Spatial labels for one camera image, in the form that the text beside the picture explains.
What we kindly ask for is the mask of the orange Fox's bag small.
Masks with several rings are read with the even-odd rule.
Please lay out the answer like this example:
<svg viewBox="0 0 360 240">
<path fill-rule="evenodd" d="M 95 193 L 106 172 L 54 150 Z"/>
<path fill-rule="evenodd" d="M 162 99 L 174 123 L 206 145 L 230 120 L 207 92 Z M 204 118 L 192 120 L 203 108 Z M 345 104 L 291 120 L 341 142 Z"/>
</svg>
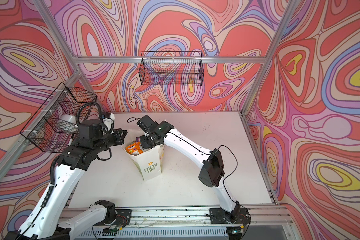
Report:
<svg viewBox="0 0 360 240">
<path fill-rule="evenodd" d="M 144 153 L 144 151 L 142 150 L 141 142 L 133 142 L 129 146 L 125 147 L 125 150 L 129 155 L 132 156 L 137 156 Z"/>
</svg>

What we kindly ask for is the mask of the white paper bag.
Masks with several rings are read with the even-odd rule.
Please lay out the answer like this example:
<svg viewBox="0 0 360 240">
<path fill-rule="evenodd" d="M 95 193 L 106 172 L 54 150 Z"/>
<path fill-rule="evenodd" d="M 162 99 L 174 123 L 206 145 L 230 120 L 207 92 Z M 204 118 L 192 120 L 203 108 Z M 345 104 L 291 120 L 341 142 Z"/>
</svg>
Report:
<svg viewBox="0 0 360 240">
<path fill-rule="evenodd" d="M 136 166 L 144 181 L 148 181 L 160 176 L 162 174 L 162 163 L 165 149 L 164 145 L 158 145 L 147 150 L 143 150 L 142 148 L 144 153 L 137 156 L 129 155 L 126 152 L 125 147 L 129 146 L 133 142 L 139 142 L 137 139 L 139 138 L 127 137 L 125 139 L 125 143 L 123 144 L 122 148 L 127 154 L 127 157 Z"/>
</svg>

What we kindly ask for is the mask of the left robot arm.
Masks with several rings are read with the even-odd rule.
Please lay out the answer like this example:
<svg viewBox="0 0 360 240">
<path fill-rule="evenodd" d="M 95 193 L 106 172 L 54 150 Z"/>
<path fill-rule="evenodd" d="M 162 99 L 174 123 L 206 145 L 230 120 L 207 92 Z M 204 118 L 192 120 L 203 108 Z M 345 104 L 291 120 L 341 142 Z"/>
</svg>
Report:
<svg viewBox="0 0 360 240">
<path fill-rule="evenodd" d="M 53 159 L 50 183 L 42 198 L 19 230 L 7 233 L 6 240 L 73 240 L 97 223 L 112 225 L 116 222 L 118 214 L 114 203 L 99 200 L 67 222 L 59 223 L 72 191 L 91 163 L 102 161 L 99 153 L 123 145 L 128 134 L 126 130 L 108 127 L 103 120 L 102 108 L 96 102 L 83 104 L 75 121 L 79 133 Z"/>
</svg>

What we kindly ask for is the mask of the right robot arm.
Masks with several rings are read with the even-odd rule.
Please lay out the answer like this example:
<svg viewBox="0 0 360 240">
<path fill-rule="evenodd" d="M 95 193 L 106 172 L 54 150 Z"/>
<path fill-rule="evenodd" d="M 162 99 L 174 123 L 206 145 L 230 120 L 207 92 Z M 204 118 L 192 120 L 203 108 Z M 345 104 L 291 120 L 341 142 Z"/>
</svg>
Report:
<svg viewBox="0 0 360 240">
<path fill-rule="evenodd" d="M 198 176 L 200 182 L 215 192 L 223 211 L 223 220 L 228 223 L 236 221 L 241 204 L 233 198 L 229 188 L 225 186 L 224 161 L 219 149 L 204 148 L 181 134 L 170 123 L 166 121 L 157 123 L 148 115 L 139 118 L 137 126 L 144 132 L 140 136 L 143 149 L 166 145 L 192 160 L 200 168 Z"/>
</svg>

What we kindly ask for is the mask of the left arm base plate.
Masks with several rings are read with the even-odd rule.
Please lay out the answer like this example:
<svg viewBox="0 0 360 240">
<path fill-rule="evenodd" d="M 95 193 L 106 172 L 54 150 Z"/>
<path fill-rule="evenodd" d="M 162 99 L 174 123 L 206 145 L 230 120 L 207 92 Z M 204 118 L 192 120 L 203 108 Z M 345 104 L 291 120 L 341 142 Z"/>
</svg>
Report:
<svg viewBox="0 0 360 240">
<path fill-rule="evenodd" d="M 125 227 L 130 224 L 132 210 L 131 209 L 116 209 L 115 204 L 106 200 L 98 200 L 94 206 L 102 206 L 106 209 L 105 218 L 100 224 L 111 226 L 116 225 Z"/>
</svg>

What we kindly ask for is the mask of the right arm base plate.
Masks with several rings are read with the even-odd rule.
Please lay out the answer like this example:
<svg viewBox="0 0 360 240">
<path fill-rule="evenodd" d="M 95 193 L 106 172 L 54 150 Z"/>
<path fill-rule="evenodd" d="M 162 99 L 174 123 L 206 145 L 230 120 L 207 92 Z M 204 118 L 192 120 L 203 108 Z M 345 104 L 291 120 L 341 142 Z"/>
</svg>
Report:
<svg viewBox="0 0 360 240">
<path fill-rule="evenodd" d="M 232 213 L 228 213 L 221 208 L 210 208 L 206 217 L 210 218 L 211 224 L 241 224 L 251 223 L 251 215 L 247 208 L 240 207 Z"/>
</svg>

